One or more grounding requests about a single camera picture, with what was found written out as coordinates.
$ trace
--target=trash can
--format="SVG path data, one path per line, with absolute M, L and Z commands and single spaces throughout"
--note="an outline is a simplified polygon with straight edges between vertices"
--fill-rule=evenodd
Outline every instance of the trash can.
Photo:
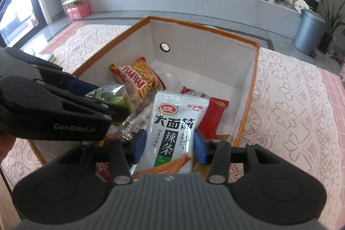
M 315 48 L 321 40 L 325 20 L 309 9 L 302 10 L 302 21 L 294 40 L 294 46 L 306 55 L 316 56 Z

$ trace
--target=white lace tablecloth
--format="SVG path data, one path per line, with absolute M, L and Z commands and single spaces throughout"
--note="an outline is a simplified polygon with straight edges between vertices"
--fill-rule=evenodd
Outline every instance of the white lace tablecloth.
M 59 47 L 55 56 L 72 73 L 92 54 L 129 26 L 87 25 Z M 336 229 L 343 186 L 342 156 L 327 89 L 317 67 L 275 51 L 261 49 L 252 103 L 241 145 L 259 143 L 322 182 L 327 204 L 320 222 Z M 20 153 L 9 154 L 6 171 L 13 183 L 39 166 L 23 164 Z M 232 166 L 232 179 L 241 167 Z

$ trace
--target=pink storage bin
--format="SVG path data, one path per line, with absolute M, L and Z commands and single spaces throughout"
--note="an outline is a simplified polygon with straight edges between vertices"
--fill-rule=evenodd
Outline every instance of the pink storage bin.
M 67 13 L 68 13 L 68 16 L 71 20 L 83 19 L 91 13 L 90 12 L 90 5 L 88 2 L 78 3 L 77 7 L 67 9 Z

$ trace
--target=mimi snack bag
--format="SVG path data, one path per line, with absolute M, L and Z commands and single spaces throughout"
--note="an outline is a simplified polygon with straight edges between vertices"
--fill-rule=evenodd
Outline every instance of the mimi snack bag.
M 158 92 L 154 101 L 146 146 L 134 169 L 141 173 L 189 173 L 192 169 L 194 130 L 204 116 L 206 99 Z
M 165 90 L 163 81 L 148 65 L 144 57 L 128 66 L 110 65 L 109 69 L 115 74 L 121 84 L 126 84 L 127 91 L 135 92 L 140 101 L 151 91 Z

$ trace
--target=metal screw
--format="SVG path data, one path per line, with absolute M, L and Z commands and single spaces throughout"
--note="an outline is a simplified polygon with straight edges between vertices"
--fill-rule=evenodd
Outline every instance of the metal screw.
M 222 175 L 215 174 L 210 176 L 208 178 L 208 181 L 213 184 L 222 184 L 225 182 L 225 177 L 223 177 Z
M 130 177 L 126 175 L 119 175 L 118 177 L 114 178 L 114 182 L 118 185 L 126 185 L 129 184 L 131 181 Z
M 104 117 L 106 118 L 106 119 L 108 119 L 108 120 L 112 120 L 112 118 L 109 116 L 109 115 L 104 115 Z

